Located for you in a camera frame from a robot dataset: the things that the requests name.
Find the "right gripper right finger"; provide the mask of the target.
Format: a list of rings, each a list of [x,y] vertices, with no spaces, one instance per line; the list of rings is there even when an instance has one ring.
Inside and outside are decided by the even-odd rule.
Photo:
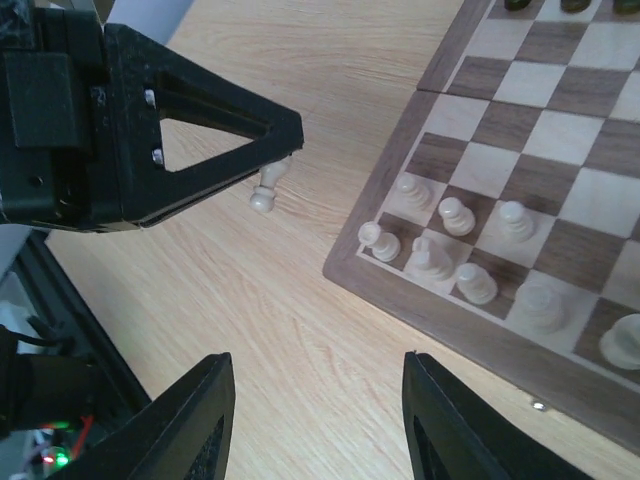
[[[426,353],[404,357],[402,408],[415,479],[587,479]]]

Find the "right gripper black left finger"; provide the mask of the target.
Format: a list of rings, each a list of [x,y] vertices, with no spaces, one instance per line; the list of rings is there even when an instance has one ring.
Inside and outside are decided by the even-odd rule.
[[[228,352],[203,358],[124,427],[53,479],[223,479],[235,384]]]

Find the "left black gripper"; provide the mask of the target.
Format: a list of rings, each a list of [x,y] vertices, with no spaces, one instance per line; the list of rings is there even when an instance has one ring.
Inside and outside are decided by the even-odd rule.
[[[4,224],[150,227],[303,144],[298,112],[128,26],[1,10]]]

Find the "light piece front pair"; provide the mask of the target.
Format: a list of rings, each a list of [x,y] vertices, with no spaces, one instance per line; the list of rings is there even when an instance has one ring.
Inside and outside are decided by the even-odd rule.
[[[516,292],[519,316],[527,328],[538,334],[551,334],[564,328],[564,296],[552,286],[527,281]]]

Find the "light pawn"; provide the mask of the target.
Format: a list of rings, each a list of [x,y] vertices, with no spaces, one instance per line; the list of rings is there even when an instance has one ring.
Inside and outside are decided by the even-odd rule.
[[[292,157],[270,163],[260,169],[259,185],[253,189],[250,197],[251,208],[259,213],[269,213],[273,210],[276,198],[277,183],[289,172]]]

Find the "light piece two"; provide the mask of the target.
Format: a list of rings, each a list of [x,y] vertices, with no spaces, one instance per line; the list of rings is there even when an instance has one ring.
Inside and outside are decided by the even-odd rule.
[[[453,276],[454,262],[450,253],[436,240],[420,236],[412,243],[412,265],[424,277],[444,281]]]
[[[431,188],[412,174],[403,173],[398,177],[396,191],[408,210],[426,211],[431,204]]]

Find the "light piece front tall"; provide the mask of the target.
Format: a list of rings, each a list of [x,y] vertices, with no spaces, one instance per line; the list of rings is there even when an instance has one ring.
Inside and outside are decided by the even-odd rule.
[[[639,315],[618,319],[599,341],[603,357],[615,367],[639,369]]]

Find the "wooden chess board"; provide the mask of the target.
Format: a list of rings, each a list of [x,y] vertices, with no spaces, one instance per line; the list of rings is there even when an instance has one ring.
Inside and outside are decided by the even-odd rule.
[[[403,173],[427,184],[426,211],[396,191]],[[449,234],[439,203],[474,214]],[[533,236],[509,241],[499,208],[520,202]],[[358,240],[368,221],[396,235],[399,255],[375,258]],[[440,243],[453,276],[424,277],[412,243]],[[456,269],[475,263],[498,286],[469,302]],[[639,369],[601,354],[621,317],[639,315],[639,5],[589,1],[464,2],[412,95],[332,248],[327,279],[573,417],[639,448]],[[529,330],[516,292],[527,281],[564,296],[564,328]]]

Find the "light piece three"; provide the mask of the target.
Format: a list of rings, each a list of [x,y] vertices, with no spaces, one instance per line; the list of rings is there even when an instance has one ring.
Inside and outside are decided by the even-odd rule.
[[[438,205],[438,213],[445,230],[453,236],[465,236],[475,228],[473,212],[456,197],[443,199]]]

